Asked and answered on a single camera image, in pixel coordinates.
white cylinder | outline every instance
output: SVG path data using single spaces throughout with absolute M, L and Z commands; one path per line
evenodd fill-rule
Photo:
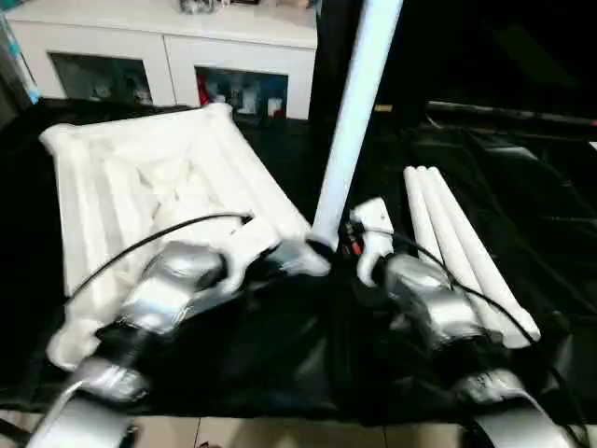
M 421 183 L 425 206 L 433 224 L 437 242 L 441 248 L 441 254 L 446 266 L 454 274 L 456 280 L 466 287 L 479 291 L 480 286 L 477 277 L 473 273 L 473 268 L 471 268 L 465 251 L 460 245 L 448 214 L 435 192 L 434 184 L 431 181 L 431 177 L 427 174 L 427 169 L 423 166 L 417 168 L 417 176 Z
M 417 176 L 417 171 L 412 166 L 407 166 L 404 170 L 404 183 L 407 187 L 407 196 L 409 198 L 410 219 L 414 229 L 414 239 L 425 249 L 431 252 L 436 258 L 443 261 L 439 246 L 437 245 L 436 234 L 431 225 L 431 219 L 427 213 L 423 190 Z M 425 254 L 419 253 L 419 258 L 430 263 L 434 263 Z
M 476 291 L 480 291 L 481 288 L 477 281 L 477 277 L 468 262 L 466 253 L 452 227 L 448 214 L 444 210 L 444 206 L 439 199 L 439 195 L 436 192 L 431 176 L 427 173 L 427 169 L 422 166 L 417 168 L 417 176 L 423 189 L 423 197 L 425 199 L 427 212 L 429 213 L 431 223 L 433 224 L 437 243 L 439 244 L 446 266 L 461 284 Z M 477 306 L 477 310 L 482 319 L 482 324 L 490 330 L 501 332 L 506 338 L 503 325 L 501 325 L 502 321 L 493 308 L 473 294 L 469 294 L 469 297 L 475 303 L 475 306 Z
M 401 8 L 402 0 L 366 0 L 363 5 L 312 227 L 313 236 L 332 247 L 338 244 L 340 218 Z
M 506 280 L 504 280 L 504 277 L 500 274 L 495 263 L 493 263 L 492 257 L 487 252 L 485 245 L 483 245 L 483 242 L 475 232 L 470 221 L 466 218 L 465 212 L 460 207 L 458 201 L 456 201 L 456 198 L 454 198 L 450 187 L 448 187 L 448 184 L 441 173 L 437 168 L 430 168 L 428 174 L 435 183 L 439 198 L 445 205 L 451 224 L 466 253 L 468 262 L 473 268 L 473 272 L 479 281 L 481 291 L 486 296 L 504 306 L 522 324 L 524 329 L 526 329 L 534 339 L 538 340 L 541 336 L 539 328 L 533 321 L 531 315 L 529 315 L 529 313 L 517 302 L 514 294 L 512 294 L 512 291 L 508 287 Z M 514 329 L 510 323 L 508 323 L 508 326 L 512 327 L 511 331 L 514 333 L 513 336 L 509 338 L 511 340 L 509 345 L 528 345 L 526 339 L 519 334 L 517 329 Z

white countertop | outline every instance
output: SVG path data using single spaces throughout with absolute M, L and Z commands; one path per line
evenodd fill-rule
M 30 0 L 9 11 L 7 19 L 315 49 L 314 10 L 274 3 L 187 15 L 180 12 L 178 0 Z

floor tile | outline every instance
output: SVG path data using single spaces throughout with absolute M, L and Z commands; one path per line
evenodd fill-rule
M 389 448 L 458 448 L 458 425 L 424 424 L 387 427 Z
M 199 418 L 139 417 L 141 438 L 135 448 L 193 448 Z
M 0 418 L 31 431 L 34 429 L 39 415 L 34 413 L 18 413 L 16 411 L 0 411 Z M 0 436 L 0 448 L 13 448 L 14 446 L 16 445 L 12 441 L 4 436 Z
M 203 418 L 199 439 L 210 448 L 382 448 L 378 428 L 283 419 Z

black mat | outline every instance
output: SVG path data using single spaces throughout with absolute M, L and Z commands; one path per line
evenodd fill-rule
M 48 126 L 163 112 L 45 101 L 0 133 L 4 263 L 0 406 L 43 411 L 64 374 L 44 355 L 60 323 L 62 242 Z M 333 131 L 297 121 L 241 122 L 256 154 L 307 219 L 314 215 Z M 411 234 L 402 180 L 435 165 L 543 332 L 541 348 L 597 423 L 597 152 L 587 143 L 481 136 L 466 130 L 372 125 L 349 205 L 381 195 L 395 228 Z M 338 269 L 326 281 L 273 286 L 186 324 L 155 355 L 152 394 L 132 413 L 302 416 L 367 424 L 459 419 L 425 353 L 365 311 Z M 529 350 L 514 369 L 556 418 L 576 416 Z

white cabinet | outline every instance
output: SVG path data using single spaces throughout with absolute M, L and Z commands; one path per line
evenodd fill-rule
M 51 98 L 199 105 L 306 119 L 317 48 L 314 12 L 261 5 L 188 16 L 178 0 L 31 0 L 7 13 Z

